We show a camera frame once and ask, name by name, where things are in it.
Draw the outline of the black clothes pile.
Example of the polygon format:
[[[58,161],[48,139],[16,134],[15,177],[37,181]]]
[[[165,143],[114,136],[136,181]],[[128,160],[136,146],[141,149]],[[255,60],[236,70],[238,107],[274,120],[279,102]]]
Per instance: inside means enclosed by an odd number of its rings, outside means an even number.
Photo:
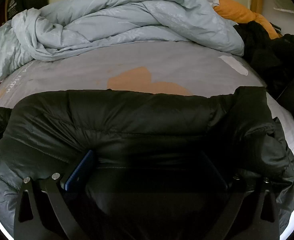
[[[294,35],[271,39],[257,22],[237,24],[245,61],[266,84],[268,93],[294,117]]]

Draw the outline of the black puffer jacket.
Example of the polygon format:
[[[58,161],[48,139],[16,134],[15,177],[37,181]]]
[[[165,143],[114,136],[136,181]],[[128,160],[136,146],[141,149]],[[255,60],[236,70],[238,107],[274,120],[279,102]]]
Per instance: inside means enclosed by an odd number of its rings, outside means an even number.
[[[294,211],[294,154],[263,87],[210,98],[115,90],[43,92],[0,107],[0,222],[14,237],[24,178],[92,151],[76,200],[80,239],[219,239],[221,181],[256,174]]]

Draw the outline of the grey bed sheet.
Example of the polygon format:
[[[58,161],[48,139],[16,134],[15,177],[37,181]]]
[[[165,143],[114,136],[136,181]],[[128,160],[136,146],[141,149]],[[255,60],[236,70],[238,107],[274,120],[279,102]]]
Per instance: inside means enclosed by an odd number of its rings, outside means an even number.
[[[0,84],[0,107],[30,95],[67,90],[115,90],[202,96],[233,94],[265,85],[242,58],[191,42],[140,42],[96,49],[55,62],[33,60]],[[294,119],[267,92],[273,118],[282,124],[294,154]],[[294,237],[294,211],[279,239]]]

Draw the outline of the light blue duvet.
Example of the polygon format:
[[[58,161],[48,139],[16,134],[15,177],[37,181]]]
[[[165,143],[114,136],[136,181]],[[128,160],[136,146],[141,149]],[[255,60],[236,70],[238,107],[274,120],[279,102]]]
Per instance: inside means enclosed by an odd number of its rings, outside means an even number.
[[[234,23],[207,0],[62,0],[24,10],[0,27],[0,81],[32,60],[143,41],[193,41],[244,53]]]

